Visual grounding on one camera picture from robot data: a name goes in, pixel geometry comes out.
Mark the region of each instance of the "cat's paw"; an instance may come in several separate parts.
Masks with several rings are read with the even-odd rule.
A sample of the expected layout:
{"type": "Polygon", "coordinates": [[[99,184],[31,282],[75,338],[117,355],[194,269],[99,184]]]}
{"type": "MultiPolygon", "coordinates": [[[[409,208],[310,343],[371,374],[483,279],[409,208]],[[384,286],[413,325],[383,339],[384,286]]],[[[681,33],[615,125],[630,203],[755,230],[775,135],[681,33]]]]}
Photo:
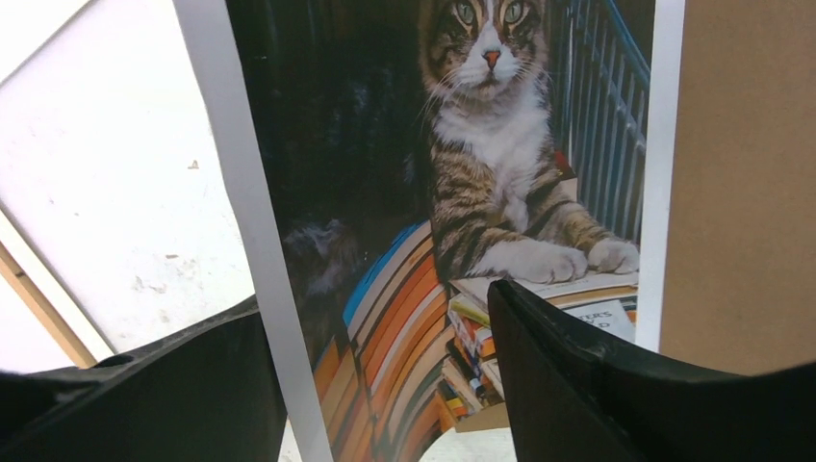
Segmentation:
{"type": "Polygon", "coordinates": [[[598,272],[628,274],[640,268],[640,252],[634,244],[604,239],[592,247],[587,257],[589,267],[598,272]]]}
{"type": "Polygon", "coordinates": [[[522,279],[549,284],[572,281],[586,275],[587,259],[580,250],[549,243],[536,244],[535,251],[517,262],[525,267],[520,271],[522,279]]]}

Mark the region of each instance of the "pink nose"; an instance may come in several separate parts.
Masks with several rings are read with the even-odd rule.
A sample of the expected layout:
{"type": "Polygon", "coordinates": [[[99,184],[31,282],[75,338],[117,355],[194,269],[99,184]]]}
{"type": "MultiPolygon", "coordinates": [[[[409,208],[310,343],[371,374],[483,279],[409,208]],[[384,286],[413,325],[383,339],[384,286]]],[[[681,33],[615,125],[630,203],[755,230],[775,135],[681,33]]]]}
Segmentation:
{"type": "Polygon", "coordinates": [[[487,61],[487,66],[490,70],[493,70],[496,67],[496,61],[498,61],[498,57],[501,56],[500,51],[488,51],[482,57],[487,61]]]}

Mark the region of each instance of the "blue railing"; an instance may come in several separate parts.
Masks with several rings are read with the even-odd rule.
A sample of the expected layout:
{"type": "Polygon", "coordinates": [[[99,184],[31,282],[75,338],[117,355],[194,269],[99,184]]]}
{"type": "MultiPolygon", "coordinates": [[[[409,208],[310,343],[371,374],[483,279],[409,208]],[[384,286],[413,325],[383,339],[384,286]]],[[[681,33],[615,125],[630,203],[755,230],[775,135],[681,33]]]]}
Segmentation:
{"type": "Polygon", "coordinates": [[[650,70],[613,0],[548,3],[552,130],[578,200],[640,242],[650,70]]]}

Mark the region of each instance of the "tabby cat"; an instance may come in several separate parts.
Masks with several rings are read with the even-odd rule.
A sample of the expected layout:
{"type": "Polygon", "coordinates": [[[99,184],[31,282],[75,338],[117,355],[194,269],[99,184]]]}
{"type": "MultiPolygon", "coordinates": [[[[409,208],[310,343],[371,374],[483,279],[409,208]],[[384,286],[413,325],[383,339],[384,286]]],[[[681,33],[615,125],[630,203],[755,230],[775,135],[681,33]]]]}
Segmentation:
{"type": "Polygon", "coordinates": [[[635,245],[559,185],[544,0],[421,0],[431,224],[443,279],[638,270],[635,245]]]}

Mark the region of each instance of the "cat's head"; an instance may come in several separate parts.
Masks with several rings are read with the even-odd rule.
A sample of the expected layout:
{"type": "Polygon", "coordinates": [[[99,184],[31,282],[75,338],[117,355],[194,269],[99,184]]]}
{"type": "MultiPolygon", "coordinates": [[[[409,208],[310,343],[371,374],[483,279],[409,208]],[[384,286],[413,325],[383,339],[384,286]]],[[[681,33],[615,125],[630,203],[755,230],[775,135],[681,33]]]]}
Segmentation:
{"type": "Polygon", "coordinates": [[[489,100],[536,81],[547,64],[545,0],[421,0],[425,89],[489,100]]]}

